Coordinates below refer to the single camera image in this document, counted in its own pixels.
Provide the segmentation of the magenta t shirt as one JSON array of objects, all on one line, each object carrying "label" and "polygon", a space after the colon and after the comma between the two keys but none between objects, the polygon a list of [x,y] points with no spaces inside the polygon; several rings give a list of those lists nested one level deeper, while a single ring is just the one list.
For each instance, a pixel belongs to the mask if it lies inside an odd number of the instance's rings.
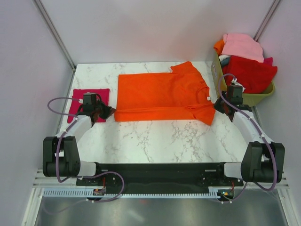
[{"label": "magenta t shirt", "polygon": [[[83,95],[86,93],[96,93],[101,97],[102,101],[105,104],[108,104],[109,102],[109,95],[110,95],[109,89],[74,89],[72,98],[83,99]],[[79,111],[80,106],[81,106],[80,102],[72,100],[69,109],[69,114],[76,114]]]}]

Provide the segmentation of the orange t shirt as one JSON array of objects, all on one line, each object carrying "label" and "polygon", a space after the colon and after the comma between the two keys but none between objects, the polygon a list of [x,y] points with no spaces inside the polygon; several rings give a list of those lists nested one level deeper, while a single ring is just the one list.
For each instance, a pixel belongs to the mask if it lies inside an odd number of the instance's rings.
[{"label": "orange t shirt", "polygon": [[214,119],[209,87],[191,62],[169,73],[121,74],[117,91],[117,122]]}]

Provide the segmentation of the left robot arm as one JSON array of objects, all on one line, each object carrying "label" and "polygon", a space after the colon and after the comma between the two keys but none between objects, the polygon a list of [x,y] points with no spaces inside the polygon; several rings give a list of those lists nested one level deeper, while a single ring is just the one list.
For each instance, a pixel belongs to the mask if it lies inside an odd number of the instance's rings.
[{"label": "left robot arm", "polygon": [[103,181],[103,173],[98,171],[96,162],[82,161],[78,151],[78,141],[99,120],[107,120],[116,109],[108,106],[97,93],[85,93],[82,98],[70,98],[67,100],[79,103],[74,113],[55,111],[50,104],[57,97],[50,100],[47,107],[50,111],[71,117],[68,126],[52,137],[43,140],[42,171],[46,177],[56,177],[62,183],[68,178],[87,178],[93,185],[99,185]]}]

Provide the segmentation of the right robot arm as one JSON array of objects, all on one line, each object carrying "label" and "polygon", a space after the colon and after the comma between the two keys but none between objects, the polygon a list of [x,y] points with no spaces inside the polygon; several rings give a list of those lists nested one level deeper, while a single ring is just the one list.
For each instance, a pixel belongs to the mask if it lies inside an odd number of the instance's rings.
[{"label": "right robot arm", "polygon": [[245,182],[277,184],[282,180],[285,147],[265,134],[251,108],[243,104],[242,94],[241,86],[231,84],[214,104],[214,109],[228,116],[247,143],[242,161],[225,163],[224,169],[215,174],[216,182],[224,186],[232,178],[239,178]]}]

